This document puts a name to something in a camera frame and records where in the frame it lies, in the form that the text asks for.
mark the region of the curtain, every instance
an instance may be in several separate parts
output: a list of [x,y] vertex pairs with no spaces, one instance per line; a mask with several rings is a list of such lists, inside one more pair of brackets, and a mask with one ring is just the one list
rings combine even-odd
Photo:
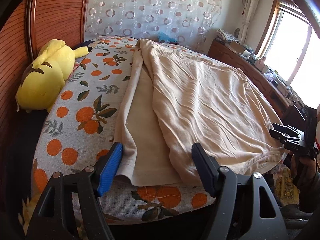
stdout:
[[160,32],[201,51],[222,0],[88,0],[85,36],[118,35],[155,40]]
[[238,39],[240,44],[244,44],[247,38],[248,27],[256,11],[259,0],[245,0],[244,15]]

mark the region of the wooden dresser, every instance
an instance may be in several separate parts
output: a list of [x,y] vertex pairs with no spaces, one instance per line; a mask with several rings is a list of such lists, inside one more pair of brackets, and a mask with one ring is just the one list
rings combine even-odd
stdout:
[[208,57],[214,58],[225,64],[240,68],[244,74],[256,85],[256,87],[262,92],[278,116],[281,118],[284,112],[289,107],[289,102],[278,91],[278,89],[265,79],[263,74],[251,65],[246,60],[242,59],[239,55],[232,52],[225,45],[213,41],[208,52]]

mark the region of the plush toy body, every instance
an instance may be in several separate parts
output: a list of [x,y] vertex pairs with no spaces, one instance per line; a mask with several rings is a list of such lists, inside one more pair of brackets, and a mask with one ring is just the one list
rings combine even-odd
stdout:
[[19,106],[49,112],[73,70],[75,58],[88,53],[88,47],[72,50],[61,40],[46,43],[22,75],[16,94]]

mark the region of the window pane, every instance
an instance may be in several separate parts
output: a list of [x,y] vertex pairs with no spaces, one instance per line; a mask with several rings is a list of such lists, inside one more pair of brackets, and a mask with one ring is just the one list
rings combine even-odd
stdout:
[[306,43],[308,26],[299,18],[284,12],[272,47],[266,55],[265,64],[277,70],[286,81]]
[[312,108],[320,104],[319,78],[320,78],[320,39],[312,30],[311,39],[303,58],[303,62],[294,77],[291,87],[302,101]]

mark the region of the window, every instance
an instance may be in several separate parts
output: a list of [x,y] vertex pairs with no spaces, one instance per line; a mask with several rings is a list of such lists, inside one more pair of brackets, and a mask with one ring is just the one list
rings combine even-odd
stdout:
[[290,0],[274,0],[255,52],[266,57],[265,64],[277,70],[307,106],[320,110],[320,39]]

